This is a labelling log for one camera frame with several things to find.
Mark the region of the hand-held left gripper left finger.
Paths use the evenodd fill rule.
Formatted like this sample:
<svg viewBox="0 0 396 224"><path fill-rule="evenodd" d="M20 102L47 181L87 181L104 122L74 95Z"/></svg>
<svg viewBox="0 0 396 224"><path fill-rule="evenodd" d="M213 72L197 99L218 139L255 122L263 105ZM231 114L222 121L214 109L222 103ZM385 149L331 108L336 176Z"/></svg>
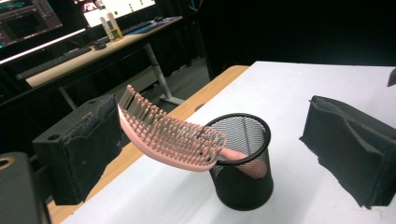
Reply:
<svg viewBox="0 0 396 224"><path fill-rule="evenodd" d="M84 202L106 167L120 155L116 97L94 98L33 140L39 163L49 167L58 205Z"/></svg>

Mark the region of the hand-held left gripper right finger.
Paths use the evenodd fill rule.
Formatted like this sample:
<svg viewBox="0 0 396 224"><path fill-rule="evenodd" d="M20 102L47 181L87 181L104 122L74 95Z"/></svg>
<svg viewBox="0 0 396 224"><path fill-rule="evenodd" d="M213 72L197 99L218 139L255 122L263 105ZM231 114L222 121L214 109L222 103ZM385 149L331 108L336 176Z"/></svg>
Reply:
<svg viewBox="0 0 396 224"><path fill-rule="evenodd" d="M396 129L346 103L314 96L300 140L366 208L396 195Z"/></svg>

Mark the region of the pink hairbrush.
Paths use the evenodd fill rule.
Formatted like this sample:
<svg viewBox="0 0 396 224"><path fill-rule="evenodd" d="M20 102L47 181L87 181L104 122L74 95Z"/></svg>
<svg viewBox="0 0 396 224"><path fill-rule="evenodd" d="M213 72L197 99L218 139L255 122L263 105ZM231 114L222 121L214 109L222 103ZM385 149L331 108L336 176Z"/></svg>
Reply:
<svg viewBox="0 0 396 224"><path fill-rule="evenodd" d="M264 160L227 148L224 133L168 114L131 85L121 96L118 109L127 137L156 161L194 172L213 168L217 159L236 161L237 168L253 179L263 178L269 171Z"/></svg>

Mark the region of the black mesh pen cup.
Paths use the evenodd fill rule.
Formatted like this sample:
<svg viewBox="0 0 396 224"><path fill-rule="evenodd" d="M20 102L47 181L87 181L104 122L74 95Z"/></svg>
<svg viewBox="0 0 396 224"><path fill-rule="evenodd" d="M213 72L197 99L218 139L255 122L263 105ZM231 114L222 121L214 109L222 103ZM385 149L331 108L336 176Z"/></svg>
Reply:
<svg viewBox="0 0 396 224"><path fill-rule="evenodd" d="M265 204L274 189L267 123L253 115L233 113L213 119L206 126L226 136L225 148L209 170L219 200L239 211Z"/></svg>

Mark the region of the black keyboard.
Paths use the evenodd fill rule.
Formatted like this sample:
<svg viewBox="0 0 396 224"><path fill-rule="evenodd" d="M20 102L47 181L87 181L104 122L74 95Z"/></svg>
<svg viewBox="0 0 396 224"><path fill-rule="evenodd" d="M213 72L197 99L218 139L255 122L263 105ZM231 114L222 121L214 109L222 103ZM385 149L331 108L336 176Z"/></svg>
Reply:
<svg viewBox="0 0 396 224"><path fill-rule="evenodd" d="M137 35L137 34L145 34L154 30L160 26L163 26L167 23L170 23L174 20L174 18L165 18L160 21L145 21L141 22L135 26L129 27L121 31L123 35Z"/></svg>
<svg viewBox="0 0 396 224"><path fill-rule="evenodd" d="M66 52L65 54L63 54L63 55L61 55L61 56L59 56L57 58L54 58L54 59L52 59L52 60L50 60L48 62L42 63L42 64L40 64L40 65L38 65L36 67L33 67L31 69L28 69L26 71L21 72L21 73L17 74L15 76L15 78L17 80L24 80L26 78L33 77L33 76L35 76L35 75L37 75L39 73L42 73L44 71L47 71L47 70L51 69L51 68L53 68L53 67L55 67L57 65L60 65L62 63L68 62L68 61L70 61L72 59L75 59L75 58L77 58L77 57L79 57L79 56L81 56L81 55L83 55L83 54L85 54L87 52L90 52L91 50L92 49L90 47L88 47L88 46L82 47L82 48L79 48L79 49L73 49L73 50L71 50L69 52Z"/></svg>

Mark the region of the white table cover board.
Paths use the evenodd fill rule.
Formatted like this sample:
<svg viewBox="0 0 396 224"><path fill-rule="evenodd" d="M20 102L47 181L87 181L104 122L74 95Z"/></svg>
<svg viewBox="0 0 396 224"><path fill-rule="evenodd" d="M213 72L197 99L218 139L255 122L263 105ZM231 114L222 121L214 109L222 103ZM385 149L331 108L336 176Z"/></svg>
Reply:
<svg viewBox="0 0 396 224"><path fill-rule="evenodd" d="M268 123L275 187L255 210L221 203L208 173L143 156L62 224L396 224L396 197L385 207L358 206L300 139L314 95L352 105L396 128L390 73L381 66L256 62L189 118L206 124L242 112Z"/></svg>

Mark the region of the white light strip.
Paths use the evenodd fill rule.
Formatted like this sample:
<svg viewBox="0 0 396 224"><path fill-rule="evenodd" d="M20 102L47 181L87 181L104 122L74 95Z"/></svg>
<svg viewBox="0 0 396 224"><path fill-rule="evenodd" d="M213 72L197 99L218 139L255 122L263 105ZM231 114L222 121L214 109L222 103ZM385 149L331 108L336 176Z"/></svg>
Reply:
<svg viewBox="0 0 396 224"><path fill-rule="evenodd" d="M83 28L83 29L77 30L77 31L75 31L75 32L73 32L71 34L61 36L59 38L56 38L54 40L48 41L48 42L46 42L44 44L41 44L41 45L39 45L37 47L31 48L31 49L28 49L28 50L26 50L24 52L18 53L18 54L13 55L13 56L10 56L10 57L8 57L6 59L1 60L0 61L0 65L3 65L5 63L9 63L9 62L11 62L13 60L19 59L22 56L26 56L26 55L31 54L33 52L36 52L38 50L42 50L42 49L44 49L46 47L49 47L49 46L52 46L54 44L60 43L63 40L69 39L69 38L74 37L76 35L80 35L80 34L84 33L85 31L86 31L86 29Z"/></svg>

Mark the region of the white-legged desk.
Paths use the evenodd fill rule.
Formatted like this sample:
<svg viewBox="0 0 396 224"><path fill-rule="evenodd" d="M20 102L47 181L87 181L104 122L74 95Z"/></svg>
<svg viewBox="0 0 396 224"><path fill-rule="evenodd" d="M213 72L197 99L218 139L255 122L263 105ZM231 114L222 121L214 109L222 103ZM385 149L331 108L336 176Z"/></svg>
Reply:
<svg viewBox="0 0 396 224"><path fill-rule="evenodd" d="M149 32L127 35L121 41L107 43L104 49L91 50L34 77L29 77L27 83L31 86L31 89L0 104L0 110L9 109L50 89L61 89L66 83L74 82L90 75L100 65L113 64L140 49L143 49L148 55L150 68L153 69L155 77L160 83L163 91L161 99L173 105L181 105L183 100L174 97L169 91L150 42L164 32L177 28L184 21L183 17L164 19Z"/></svg>

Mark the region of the clear bottle yellow liquid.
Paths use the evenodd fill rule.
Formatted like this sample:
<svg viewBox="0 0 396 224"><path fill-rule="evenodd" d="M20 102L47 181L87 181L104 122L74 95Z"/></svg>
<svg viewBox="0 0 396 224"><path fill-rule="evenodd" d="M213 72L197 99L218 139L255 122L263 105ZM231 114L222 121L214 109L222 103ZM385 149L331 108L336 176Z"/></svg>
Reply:
<svg viewBox="0 0 396 224"><path fill-rule="evenodd" d="M123 39L123 35L120 31L120 27L118 26L114 15L106 9L105 5L99 6L100 21L106 31L106 35L110 42L117 42Z"/></svg>

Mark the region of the dark-screen monitor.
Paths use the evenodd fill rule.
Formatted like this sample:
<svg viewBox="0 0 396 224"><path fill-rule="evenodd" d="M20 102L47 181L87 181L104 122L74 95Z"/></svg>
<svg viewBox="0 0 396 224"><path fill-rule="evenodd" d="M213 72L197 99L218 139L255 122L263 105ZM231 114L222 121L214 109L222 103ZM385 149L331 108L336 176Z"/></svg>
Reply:
<svg viewBox="0 0 396 224"><path fill-rule="evenodd" d="M0 0L0 49L62 26L50 0Z"/></svg>

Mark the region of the bright-screen monitor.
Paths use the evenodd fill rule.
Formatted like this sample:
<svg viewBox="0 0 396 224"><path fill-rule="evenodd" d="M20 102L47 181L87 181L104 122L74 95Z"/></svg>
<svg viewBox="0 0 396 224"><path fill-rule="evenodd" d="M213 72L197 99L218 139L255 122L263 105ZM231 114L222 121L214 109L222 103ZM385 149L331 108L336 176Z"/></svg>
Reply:
<svg viewBox="0 0 396 224"><path fill-rule="evenodd" d="M101 25L102 13L98 2L101 2L115 19L156 5L155 0L71 0L71 2L82 13L90 28Z"/></svg>

